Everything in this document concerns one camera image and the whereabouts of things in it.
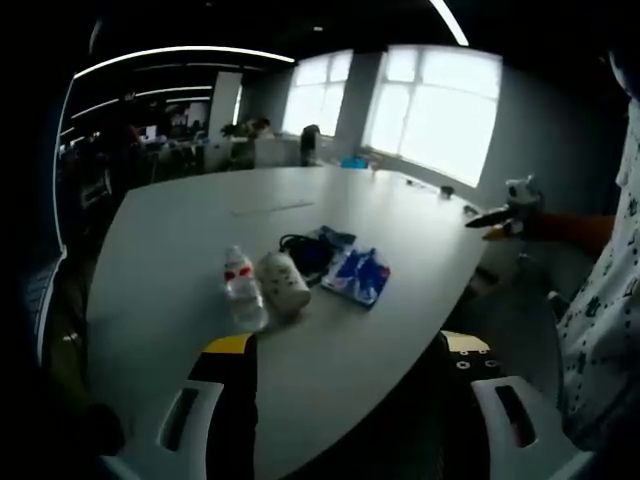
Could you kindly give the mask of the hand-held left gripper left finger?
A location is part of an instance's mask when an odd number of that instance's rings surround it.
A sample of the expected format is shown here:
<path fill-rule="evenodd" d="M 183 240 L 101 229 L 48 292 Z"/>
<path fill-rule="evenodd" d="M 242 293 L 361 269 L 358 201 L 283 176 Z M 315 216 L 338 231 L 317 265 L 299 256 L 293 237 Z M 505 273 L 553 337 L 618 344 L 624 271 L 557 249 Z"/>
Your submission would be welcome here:
<path fill-rule="evenodd" d="M 124 445 L 102 461 L 116 479 L 251 479 L 257 408 L 252 334 L 123 350 L 97 368 Z"/>

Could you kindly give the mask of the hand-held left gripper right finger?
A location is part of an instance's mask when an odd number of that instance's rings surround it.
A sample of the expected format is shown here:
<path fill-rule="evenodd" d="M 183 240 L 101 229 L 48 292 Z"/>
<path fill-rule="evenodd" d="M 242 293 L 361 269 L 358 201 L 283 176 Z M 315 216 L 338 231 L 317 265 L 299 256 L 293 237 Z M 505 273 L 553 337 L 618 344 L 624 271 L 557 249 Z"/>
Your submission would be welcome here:
<path fill-rule="evenodd" d="M 553 402 L 503 372 L 477 337 L 437 336 L 447 386 L 446 472 L 456 479 L 577 479 L 593 454 L 564 435 Z"/>

